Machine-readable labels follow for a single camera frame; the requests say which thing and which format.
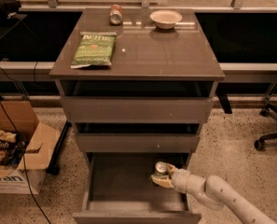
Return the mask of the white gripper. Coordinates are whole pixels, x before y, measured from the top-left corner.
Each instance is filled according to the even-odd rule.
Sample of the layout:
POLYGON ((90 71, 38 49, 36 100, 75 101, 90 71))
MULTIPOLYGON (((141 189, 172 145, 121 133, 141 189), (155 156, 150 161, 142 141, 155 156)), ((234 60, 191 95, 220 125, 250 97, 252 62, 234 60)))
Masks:
POLYGON ((201 194, 204 193, 206 179, 198 175, 193 175, 190 171, 177 169, 174 165, 166 163, 167 176, 152 175, 151 180, 166 189, 174 189, 181 193, 201 194))

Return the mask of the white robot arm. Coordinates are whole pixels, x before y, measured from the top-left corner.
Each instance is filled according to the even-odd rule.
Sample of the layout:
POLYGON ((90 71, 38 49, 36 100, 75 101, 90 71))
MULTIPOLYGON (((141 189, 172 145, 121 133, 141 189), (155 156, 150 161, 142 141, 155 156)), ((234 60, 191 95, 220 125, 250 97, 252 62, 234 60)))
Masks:
POLYGON ((155 164, 151 180, 166 189, 192 195, 200 204, 212 210, 221 210, 226 206, 242 224, 276 224, 217 175, 204 178, 159 161, 155 164))

